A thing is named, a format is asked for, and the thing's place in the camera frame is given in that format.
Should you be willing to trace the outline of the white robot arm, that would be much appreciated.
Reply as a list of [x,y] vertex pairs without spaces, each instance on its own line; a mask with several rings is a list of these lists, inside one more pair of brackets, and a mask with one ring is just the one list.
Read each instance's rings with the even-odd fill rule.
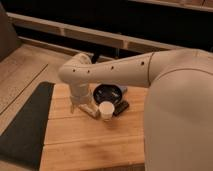
[[213,171],[213,53],[158,51],[93,64],[79,53],[59,69],[71,99],[89,97],[90,83],[144,87],[146,171]]

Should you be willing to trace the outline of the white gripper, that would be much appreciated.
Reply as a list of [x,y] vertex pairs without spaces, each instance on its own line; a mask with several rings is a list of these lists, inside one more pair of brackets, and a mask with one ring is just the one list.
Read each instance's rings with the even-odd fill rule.
[[88,93],[85,96],[75,96],[73,94],[70,95],[71,101],[71,112],[74,112],[75,108],[79,105],[89,104],[92,101],[91,94]]

